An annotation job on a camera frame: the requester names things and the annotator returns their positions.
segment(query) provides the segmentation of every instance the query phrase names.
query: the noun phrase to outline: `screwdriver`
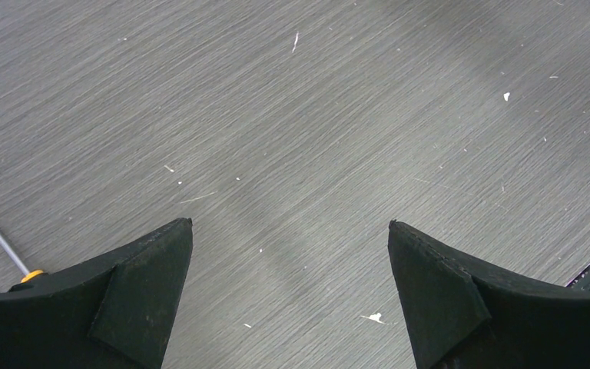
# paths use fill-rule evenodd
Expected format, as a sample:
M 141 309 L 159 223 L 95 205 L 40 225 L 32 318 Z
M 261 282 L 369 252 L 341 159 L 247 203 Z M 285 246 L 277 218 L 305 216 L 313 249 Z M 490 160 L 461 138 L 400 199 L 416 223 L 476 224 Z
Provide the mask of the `screwdriver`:
M 19 256 L 12 250 L 12 247 L 8 243 L 8 240 L 5 239 L 3 234 L 0 232 L 0 245 L 3 250 L 8 254 L 8 256 L 15 262 L 17 268 L 24 274 L 24 278 L 22 279 L 22 283 L 30 281 L 32 278 L 35 278 L 41 274 L 46 274 L 43 270 L 37 269 L 35 271 L 30 271 L 24 262 L 19 258 Z

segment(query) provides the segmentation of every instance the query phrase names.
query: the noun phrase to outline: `gray floor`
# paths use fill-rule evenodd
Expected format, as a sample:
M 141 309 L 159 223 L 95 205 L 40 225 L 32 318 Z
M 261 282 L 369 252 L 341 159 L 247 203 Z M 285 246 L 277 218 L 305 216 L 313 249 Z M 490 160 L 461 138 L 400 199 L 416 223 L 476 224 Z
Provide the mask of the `gray floor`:
M 590 2 L 0 0 L 22 257 L 61 270 L 176 217 L 165 367 L 413 367 L 391 218 L 557 284 L 590 260 Z

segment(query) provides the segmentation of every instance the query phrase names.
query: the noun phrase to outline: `yellow screwdriver handle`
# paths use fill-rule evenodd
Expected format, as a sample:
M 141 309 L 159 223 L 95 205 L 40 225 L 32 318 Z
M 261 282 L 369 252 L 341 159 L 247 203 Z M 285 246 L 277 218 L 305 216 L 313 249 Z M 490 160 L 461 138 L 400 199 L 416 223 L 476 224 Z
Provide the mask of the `yellow screwdriver handle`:
M 44 274 L 44 271 L 42 269 L 38 269 L 36 271 L 31 271 L 30 273 L 28 273 L 28 275 L 26 275 L 24 277 L 24 279 L 22 279 L 22 283 L 26 283 L 26 282 L 30 281 L 32 278 L 35 278 L 40 274 Z

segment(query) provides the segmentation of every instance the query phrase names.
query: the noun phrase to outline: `white paint fleck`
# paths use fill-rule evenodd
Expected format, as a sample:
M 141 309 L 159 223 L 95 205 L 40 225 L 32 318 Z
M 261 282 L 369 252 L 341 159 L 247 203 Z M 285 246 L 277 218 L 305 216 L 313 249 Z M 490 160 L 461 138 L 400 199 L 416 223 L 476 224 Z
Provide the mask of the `white paint fleck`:
M 361 315 L 360 317 L 364 317 L 365 319 L 370 319 L 371 321 L 375 321 L 376 323 L 385 324 L 381 321 L 381 313 L 372 314 L 369 317 L 365 315 Z
M 295 52 L 295 48 L 297 47 L 297 41 L 300 39 L 300 33 L 299 32 L 295 32 L 295 42 L 293 43 L 293 50 L 292 52 Z

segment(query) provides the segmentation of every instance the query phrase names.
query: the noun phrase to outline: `gray laminate floor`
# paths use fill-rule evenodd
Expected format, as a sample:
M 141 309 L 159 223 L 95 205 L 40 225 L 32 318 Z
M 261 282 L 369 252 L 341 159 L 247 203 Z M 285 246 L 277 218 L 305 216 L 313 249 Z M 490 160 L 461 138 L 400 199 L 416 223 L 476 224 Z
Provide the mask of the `gray laminate floor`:
M 177 217 L 166 368 L 413 367 L 390 219 L 552 283 L 590 260 L 590 2 L 0 0 L 22 257 Z

